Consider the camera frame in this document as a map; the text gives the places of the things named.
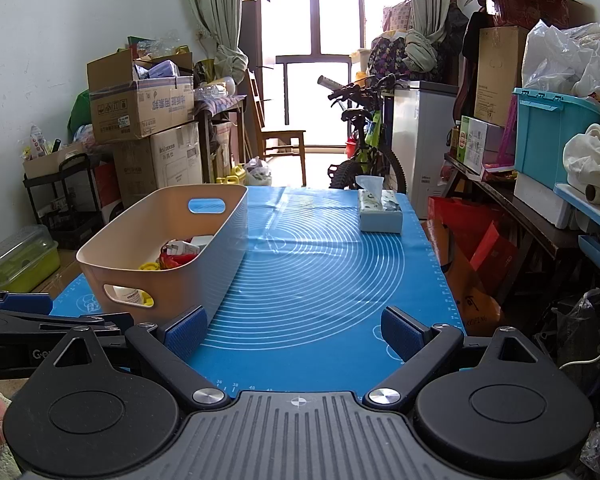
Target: silver screw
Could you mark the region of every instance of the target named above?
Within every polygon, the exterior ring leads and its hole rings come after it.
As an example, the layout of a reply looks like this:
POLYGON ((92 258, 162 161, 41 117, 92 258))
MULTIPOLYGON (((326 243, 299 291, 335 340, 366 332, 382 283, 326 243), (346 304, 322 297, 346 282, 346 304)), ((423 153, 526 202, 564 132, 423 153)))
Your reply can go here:
POLYGON ((400 393, 392 388, 378 388, 369 392, 369 399, 376 404, 395 404, 400 400, 400 393))
POLYGON ((224 392, 217 388, 200 388, 193 392, 193 400, 200 404, 215 404, 224 399, 224 392))

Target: blue gripper pad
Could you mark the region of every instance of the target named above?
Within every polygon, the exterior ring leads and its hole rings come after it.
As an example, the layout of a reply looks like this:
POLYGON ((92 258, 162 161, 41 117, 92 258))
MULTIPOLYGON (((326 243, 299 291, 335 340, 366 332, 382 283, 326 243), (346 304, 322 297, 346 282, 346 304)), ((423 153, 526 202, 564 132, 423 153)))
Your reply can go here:
POLYGON ((197 306, 158 329, 158 339, 187 362, 206 337, 206 311, 197 306))
POLYGON ((404 362, 416 355, 426 344, 419 327, 407 323, 387 308, 382 311, 380 330, 382 338, 404 362))
POLYGON ((54 302, 48 294, 14 294, 10 292, 0 300, 0 308, 10 312, 42 314, 48 316, 54 302))

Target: window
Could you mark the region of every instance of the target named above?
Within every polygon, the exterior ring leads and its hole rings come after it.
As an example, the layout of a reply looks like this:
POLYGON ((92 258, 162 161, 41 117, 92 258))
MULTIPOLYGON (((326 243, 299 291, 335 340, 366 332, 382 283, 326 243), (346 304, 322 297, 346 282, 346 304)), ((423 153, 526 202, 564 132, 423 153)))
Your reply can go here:
POLYGON ((382 33, 382 8, 404 0, 269 0, 276 27, 276 65, 263 70, 267 126, 298 124, 308 146, 342 146, 348 125, 319 75, 352 81, 349 54, 382 33), (270 96, 280 96, 269 100, 270 96))

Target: bicycle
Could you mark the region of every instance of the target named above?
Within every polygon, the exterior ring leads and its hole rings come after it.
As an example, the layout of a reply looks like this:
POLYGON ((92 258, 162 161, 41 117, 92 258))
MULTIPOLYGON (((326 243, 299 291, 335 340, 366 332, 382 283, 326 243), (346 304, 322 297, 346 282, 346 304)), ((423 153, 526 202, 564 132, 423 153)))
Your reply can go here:
POLYGON ((357 189, 358 175, 374 175, 384 178, 384 188, 398 193, 407 192, 407 184, 400 161, 386 142, 385 126, 382 123, 380 106, 383 89, 396 86, 394 74, 383 77, 375 85, 361 87, 355 83, 346 86, 321 76, 318 84, 329 88, 333 93, 328 96, 336 103, 354 101, 360 108, 344 109, 343 121, 350 121, 354 127, 353 138, 356 149, 351 158, 339 165, 332 164, 327 170, 331 179, 331 189, 357 189))

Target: white concentric circle pattern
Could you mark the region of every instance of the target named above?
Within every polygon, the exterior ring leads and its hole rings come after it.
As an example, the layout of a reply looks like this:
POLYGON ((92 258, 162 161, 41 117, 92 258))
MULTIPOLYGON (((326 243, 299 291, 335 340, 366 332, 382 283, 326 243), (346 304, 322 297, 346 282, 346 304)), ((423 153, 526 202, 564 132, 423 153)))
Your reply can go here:
POLYGON ((398 287, 398 235, 362 234, 357 212, 327 198, 294 195, 276 207, 267 224, 250 218, 252 249, 204 346, 261 351, 311 343, 387 306, 398 287))

